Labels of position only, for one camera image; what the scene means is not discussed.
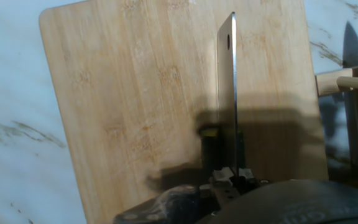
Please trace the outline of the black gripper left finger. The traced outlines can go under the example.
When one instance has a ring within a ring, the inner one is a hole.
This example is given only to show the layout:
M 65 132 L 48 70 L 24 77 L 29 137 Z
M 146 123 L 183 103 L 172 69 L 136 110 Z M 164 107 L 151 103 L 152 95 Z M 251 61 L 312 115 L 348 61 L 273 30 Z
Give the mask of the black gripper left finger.
M 238 190 L 233 187 L 231 177 L 234 177 L 234 174 L 230 168 L 224 167 L 221 170 L 214 170 L 209 179 L 211 194 L 216 198 L 220 207 L 225 207 L 240 197 Z

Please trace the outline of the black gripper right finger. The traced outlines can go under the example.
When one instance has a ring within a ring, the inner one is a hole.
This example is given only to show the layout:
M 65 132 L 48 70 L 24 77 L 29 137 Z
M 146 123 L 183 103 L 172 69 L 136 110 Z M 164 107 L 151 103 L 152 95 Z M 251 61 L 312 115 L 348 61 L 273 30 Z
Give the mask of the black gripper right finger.
M 268 180 L 255 178 L 251 169 L 239 169 L 239 191 L 250 192 L 268 184 Z

